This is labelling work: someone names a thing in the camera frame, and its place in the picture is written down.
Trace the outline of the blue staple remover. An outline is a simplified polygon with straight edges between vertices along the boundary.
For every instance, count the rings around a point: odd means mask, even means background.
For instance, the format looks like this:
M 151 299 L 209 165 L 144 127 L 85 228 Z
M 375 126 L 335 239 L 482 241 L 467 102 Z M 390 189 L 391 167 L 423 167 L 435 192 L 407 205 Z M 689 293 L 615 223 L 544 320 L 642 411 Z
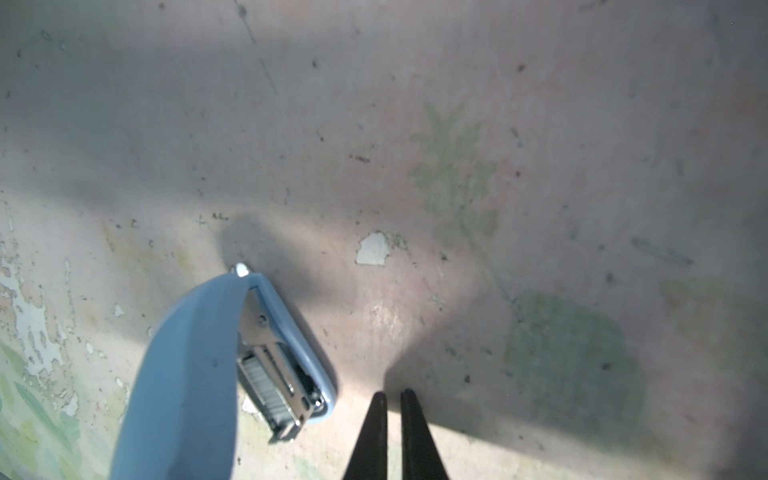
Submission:
M 251 401 L 240 361 L 256 355 L 294 423 L 273 434 Z M 113 454 L 112 479 L 228 479 L 235 462 L 237 390 L 289 442 L 330 417 L 334 382 L 270 280 L 237 263 L 195 287 L 151 339 Z

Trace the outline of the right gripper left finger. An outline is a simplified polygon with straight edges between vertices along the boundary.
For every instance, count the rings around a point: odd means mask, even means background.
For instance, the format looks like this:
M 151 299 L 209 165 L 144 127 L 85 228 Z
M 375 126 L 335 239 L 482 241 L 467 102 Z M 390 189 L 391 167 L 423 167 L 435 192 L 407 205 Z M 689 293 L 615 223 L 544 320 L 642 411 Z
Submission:
M 370 402 L 344 480 L 386 480 L 388 467 L 387 397 L 376 392 Z

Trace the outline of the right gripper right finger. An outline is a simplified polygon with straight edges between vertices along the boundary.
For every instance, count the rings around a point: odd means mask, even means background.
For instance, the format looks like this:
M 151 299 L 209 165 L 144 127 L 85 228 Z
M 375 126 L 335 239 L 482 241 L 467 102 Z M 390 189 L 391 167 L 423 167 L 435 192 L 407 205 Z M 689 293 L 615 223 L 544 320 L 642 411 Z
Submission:
M 404 480 L 448 480 L 449 476 L 431 435 L 414 390 L 401 393 L 402 473 Z

